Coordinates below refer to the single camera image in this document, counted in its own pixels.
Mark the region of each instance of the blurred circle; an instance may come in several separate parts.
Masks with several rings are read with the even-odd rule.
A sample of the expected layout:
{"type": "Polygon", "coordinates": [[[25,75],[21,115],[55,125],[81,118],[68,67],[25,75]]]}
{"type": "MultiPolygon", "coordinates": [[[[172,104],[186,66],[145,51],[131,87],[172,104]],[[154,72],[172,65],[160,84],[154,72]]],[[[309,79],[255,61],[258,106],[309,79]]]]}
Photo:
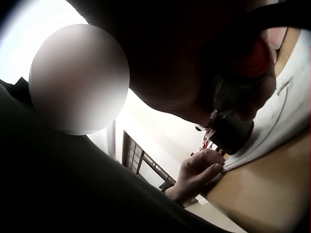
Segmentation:
{"type": "Polygon", "coordinates": [[[31,64],[29,92],[52,128],[87,135],[117,117],[129,81],[128,62],[118,42],[98,27],[74,24],[41,45],[31,64]]]}

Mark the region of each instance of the wrist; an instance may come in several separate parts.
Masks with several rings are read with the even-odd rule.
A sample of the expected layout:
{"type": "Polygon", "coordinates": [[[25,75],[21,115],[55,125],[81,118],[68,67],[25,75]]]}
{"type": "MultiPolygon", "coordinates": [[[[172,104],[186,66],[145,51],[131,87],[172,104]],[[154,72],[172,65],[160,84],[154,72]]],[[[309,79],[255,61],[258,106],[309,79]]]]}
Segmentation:
{"type": "Polygon", "coordinates": [[[184,200],[183,198],[180,196],[179,192],[176,189],[176,186],[172,186],[170,188],[168,188],[167,190],[165,190],[165,195],[171,199],[172,201],[183,205],[184,204],[184,200]]]}

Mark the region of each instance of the finger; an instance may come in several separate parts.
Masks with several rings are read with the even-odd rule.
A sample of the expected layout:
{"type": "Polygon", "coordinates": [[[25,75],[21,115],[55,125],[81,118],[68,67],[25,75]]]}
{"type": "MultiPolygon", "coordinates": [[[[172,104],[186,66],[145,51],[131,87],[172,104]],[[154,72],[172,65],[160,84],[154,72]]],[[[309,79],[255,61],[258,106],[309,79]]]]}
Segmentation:
{"type": "Polygon", "coordinates": [[[198,173],[204,171],[212,164],[224,164],[224,157],[217,151],[204,149],[187,160],[186,165],[198,173]]]}
{"type": "Polygon", "coordinates": [[[222,165],[219,163],[213,164],[205,169],[201,174],[196,176],[196,180],[199,185],[206,185],[212,179],[216,177],[223,170],[222,165]]]}

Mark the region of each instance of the white wall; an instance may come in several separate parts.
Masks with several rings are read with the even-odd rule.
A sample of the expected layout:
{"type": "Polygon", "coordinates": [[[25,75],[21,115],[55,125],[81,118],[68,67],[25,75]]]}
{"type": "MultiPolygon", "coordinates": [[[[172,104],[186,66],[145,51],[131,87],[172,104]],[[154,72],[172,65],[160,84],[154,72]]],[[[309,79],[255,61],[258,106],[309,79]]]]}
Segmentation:
{"type": "Polygon", "coordinates": [[[58,29],[86,20],[65,0],[21,1],[0,34],[1,79],[15,84],[29,79],[33,58],[43,42],[58,29]]]}
{"type": "Polygon", "coordinates": [[[164,180],[145,161],[142,161],[139,174],[157,189],[159,189],[159,186],[164,183],[164,180]]]}
{"type": "MultiPolygon", "coordinates": [[[[116,159],[122,162],[123,131],[177,180],[182,161],[197,152],[204,132],[193,123],[147,106],[130,89],[125,105],[116,118],[116,159]]],[[[206,200],[199,198],[200,203],[206,200]]]]}
{"type": "Polygon", "coordinates": [[[98,146],[102,151],[104,151],[106,154],[108,154],[108,144],[107,144],[107,131],[106,128],[87,135],[89,139],[98,146]]]}

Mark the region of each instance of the window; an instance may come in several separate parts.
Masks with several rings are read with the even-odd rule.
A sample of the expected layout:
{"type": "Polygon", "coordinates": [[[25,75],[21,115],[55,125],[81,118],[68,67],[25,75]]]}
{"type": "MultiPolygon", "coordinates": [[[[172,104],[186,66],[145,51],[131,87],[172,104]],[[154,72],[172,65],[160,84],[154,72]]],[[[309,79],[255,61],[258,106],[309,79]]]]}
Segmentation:
{"type": "MultiPolygon", "coordinates": [[[[159,190],[167,189],[176,183],[126,132],[123,134],[122,164],[159,190]]],[[[185,207],[197,202],[193,198],[185,207]]]]}

